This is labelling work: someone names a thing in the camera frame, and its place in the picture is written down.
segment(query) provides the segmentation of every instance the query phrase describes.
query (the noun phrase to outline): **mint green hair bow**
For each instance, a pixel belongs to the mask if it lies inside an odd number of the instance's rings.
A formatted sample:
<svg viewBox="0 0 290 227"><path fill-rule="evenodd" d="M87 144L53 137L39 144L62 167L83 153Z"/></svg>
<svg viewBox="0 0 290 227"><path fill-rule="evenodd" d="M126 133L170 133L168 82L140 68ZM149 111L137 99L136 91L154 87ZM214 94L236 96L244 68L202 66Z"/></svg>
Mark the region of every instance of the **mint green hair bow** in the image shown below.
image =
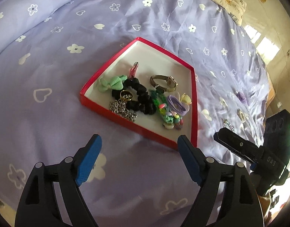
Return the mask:
<svg viewBox="0 0 290 227"><path fill-rule="evenodd" d="M115 89L115 90L121 90L123 89L123 82L127 79L126 75L122 76L115 76L110 79L110 81L106 81L105 79L101 78L100 79L100 86L99 86L99 91L100 92L105 92L108 89Z"/></svg>

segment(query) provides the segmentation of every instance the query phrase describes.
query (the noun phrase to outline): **purple hair tie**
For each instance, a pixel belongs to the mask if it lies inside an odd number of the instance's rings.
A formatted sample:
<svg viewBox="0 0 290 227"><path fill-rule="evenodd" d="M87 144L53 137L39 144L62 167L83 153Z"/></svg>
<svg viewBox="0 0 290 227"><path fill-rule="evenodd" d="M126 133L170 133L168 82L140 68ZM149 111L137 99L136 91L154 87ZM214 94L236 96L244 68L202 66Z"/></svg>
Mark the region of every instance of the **purple hair tie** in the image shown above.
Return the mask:
<svg viewBox="0 0 290 227"><path fill-rule="evenodd" d="M179 116L183 117L189 111L189 106L184 106L175 96L167 96L168 106L171 110L175 111Z"/></svg>

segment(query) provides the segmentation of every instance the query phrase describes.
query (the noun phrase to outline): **pillow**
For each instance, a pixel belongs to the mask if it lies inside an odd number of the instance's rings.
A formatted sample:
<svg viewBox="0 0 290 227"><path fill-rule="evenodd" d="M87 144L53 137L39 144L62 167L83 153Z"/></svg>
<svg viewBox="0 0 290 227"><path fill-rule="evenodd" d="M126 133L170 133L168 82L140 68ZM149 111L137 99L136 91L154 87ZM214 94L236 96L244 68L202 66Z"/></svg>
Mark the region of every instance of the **pillow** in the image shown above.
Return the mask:
<svg viewBox="0 0 290 227"><path fill-rule="evenodd" d="M7 0L0 4L0 53L71 0Z"/></svg>

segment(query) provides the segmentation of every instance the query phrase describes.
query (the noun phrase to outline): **silver chain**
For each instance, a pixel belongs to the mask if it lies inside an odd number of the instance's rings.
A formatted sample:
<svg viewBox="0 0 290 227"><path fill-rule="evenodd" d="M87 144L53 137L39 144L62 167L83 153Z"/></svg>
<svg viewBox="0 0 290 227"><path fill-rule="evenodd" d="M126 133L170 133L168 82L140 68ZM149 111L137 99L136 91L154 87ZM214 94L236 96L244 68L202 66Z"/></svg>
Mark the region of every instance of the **silver chain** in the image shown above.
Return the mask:
<svg viewBox="0 0 290 227"><path fill-rule="evenodd" d="M124 100L115 100L110 103L110 111L112 111L114 114L119 115L120 117L129 120L130 122L135 123L135 119L138 116L136 112L129 112L129 110L126 108L126 101Z"/></svg>

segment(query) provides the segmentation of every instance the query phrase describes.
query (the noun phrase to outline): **purple bedsheet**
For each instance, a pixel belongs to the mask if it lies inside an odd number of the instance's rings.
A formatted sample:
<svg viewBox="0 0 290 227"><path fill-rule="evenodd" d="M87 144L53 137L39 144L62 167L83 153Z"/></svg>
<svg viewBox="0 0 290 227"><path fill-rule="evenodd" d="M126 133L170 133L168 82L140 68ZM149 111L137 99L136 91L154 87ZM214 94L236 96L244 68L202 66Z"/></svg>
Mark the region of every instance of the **purple bedsheet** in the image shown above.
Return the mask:
<svg viewBox="0 0 290 227"><path fill-rule="evenodd" d="M223 119L241 137L263 142L265 65L244 29L211 0L73 0L24 36L0 54L0 198L15 209L35 163L59 163L97 133L102 151L80 187L97 223L181 225L199 187L179 153L79 102L92 74L136 37L194 67L197 146L206 156L227 164L240 160L213 140ZM248 105L236 91L244 93ZM238 109L249 117L243 126ZM223 186L210 222L217 217Z"/></svg>

